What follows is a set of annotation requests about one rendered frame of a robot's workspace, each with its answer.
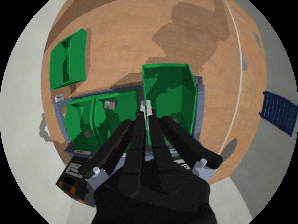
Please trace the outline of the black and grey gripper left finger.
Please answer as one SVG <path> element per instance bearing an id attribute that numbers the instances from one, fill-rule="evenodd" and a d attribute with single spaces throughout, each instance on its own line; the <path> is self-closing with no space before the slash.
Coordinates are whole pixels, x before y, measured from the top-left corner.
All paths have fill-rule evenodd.
<path id="1" fill-rule="evenodd" d="M 139 194 L 141 160 L 145 161 L 147 129 L 144 100 L 141 101 L 140 110 L 135 114 L 136 121 L 124 120 L 94 157 L 79 167 L 79 174 L 94 190 L 109 178 L 131 141 L 130 148 L 126 152 L 118 189 L 129 198 Z"/>

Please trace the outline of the green bin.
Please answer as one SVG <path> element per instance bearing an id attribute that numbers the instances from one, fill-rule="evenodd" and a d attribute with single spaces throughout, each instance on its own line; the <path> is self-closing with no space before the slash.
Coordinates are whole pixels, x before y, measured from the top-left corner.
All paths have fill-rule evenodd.
<path id="1" fill-rule="evenodd" d="M 87 32 L 81 28 L 60 41 L 51 51 L 49 66 L 50 90 L 86 80 L 86 37 Z"/>
<path id="2" fill-rule="evenodd" d="M 97 152 L 102 147 L 94 124 L 96 96 L 74 99 L 67 104 L 65 126 L 76 150 Z M 86 130 L 91 132 L 89 138 L 84 135 Z"/>
<path id="3" fill-rule="evenodd" d="M 105 100 L 117 101 L 116 109 L 112 110 L 104 108 Z M 112 94 L 106 93 L 97 96 L 95 103 L 94 124 L 102 145 L 113 133 L 113 130 L 118 128 L 124 120 L 136 120 L 135 113 L 139 110 L 140 107 L 137 89 L 118 91 L 118 93 L 112 92 Z"/>
<path id="4" fill-rule="evenodd" d="M 146 100 L 150 100 L 151 109 L 155 110 L 157 118 L 175 117 L 178 124 L 191 135 L 197 88 L 189 64 L 142 64 L 142 78 L 148 144 L 151 145 L 151 138 Z"/>

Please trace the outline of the grey shelf rack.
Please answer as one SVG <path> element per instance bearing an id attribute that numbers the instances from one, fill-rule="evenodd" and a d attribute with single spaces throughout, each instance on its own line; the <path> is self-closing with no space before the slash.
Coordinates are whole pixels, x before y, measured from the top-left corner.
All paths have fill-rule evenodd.
<path id="1" fill-rule="evenodd" d="M 194 137 L 194 139 L 196 139 L 200 143 L 199 138 L 200 138 L 200 134 L 201 134 L 203 114 L 204 114 L 205 85 L 203 85 L 203 76 L 193 75 L 193 77 L 194 77 L 195 84 L 197 87 L 197 98 L 196 98 L 196 110 L 195 110 L 195 116 L 194 116 L 194 122 L 193 122 L 191 136 Z M 139 88 L 137 88 L 137 87 L 139 87 Z M 127 87 L 112 88 L 112 89 L 107 89 L 107 90 L 100 90 L 100 91 L 95 91 L 95 92 L 86 93 L 86 94 L 82 94 L 82 95 L 77 95 L 77 96 L 70 97 L 67 99 L 63 98 L 63 94 L 55 96 L 55 101 L 57 102 L 57 103 L 53 104 L 55 114 L 56 114 L 60 129 L 62 131 L 62 134 L 63 134 L 65 141 L 68 145 L 67 148 L 64 150 L 64 152 L 68 153 L 68 155 L 70 156 L 71 159 L 73 156 L 92 158 L 92 157 L 94 157 L 96 152 L 75 150 L 74 145 L 73 145 L 73 143 L 70 139 L 70 136 L 67 132 L 65 122 L 64 122 L 65 120 L 64 120 L 64 116 L 63 116 L 61 108 L 67 106 L 68 102 L 71 100 L 74 100 L 74 99 L 98 95 L 98 94 L 102 95 L 102 94 L 106 94 L 106 93 L 131 90 L 131 89 L 137 89 L 138 99 L 139 99 L 139 107 L 141 107 L 141 101 L 144 100 L 143 85 L 134 85 L 134 86 L 127 86 Z M 113 90 L 115 90 L 115 91 L 113 91 Z M 83 97 L 81 97 L 81 96 L 83 96 Z M 176 150 L 173 148 L 173 146 L 171 146 L 170 143 L 166 143 L 166 146 L 169 147 L 172 157 L 179 156 L 179 154 L 176 152 Z M 147 135 L 147 130 L 146 130 L 145 158 L 148 158 L 148 159 L 145 159 L 145 161 L 150 161 L 150 160 L 154 159 L 153 152 L 149 152 L 149 151 L 152 151 L 152 145 L 148 144 L 148 135 Z M 124 153 L 122 155 L 121 159 L 118 162 L 118 165 L 116 166 L 116 168 L 114 169 L 114 171 L 112 172 L 111 175 L 113 175 L 114 172 L 116 172 L 120 167 L 122 167 L 124 165 L 125 157 L 126 157 L 126 153 Z"/>

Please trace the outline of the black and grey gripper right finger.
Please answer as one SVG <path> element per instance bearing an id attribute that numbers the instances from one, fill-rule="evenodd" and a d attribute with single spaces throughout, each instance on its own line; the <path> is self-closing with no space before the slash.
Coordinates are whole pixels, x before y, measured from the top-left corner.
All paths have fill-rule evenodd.
<path id="1" fill-rule="evenodd" d="M 179 173 L 174 165 L 169 147 L 166 146 L 163 135 L 189 168 L 192 169 L 192 172 L 209 182 L 222 164 L 222 157 L 204 148 L 171 117 L 162 116 L 161 118 L 157 118 L 155 110 L 151 109 L 150 100 L 146 100 L 146 103 L 148 129 L 153 157 L 156 159 L 161 191 L 166 195 L 174 195 L 181 187 Z"/>

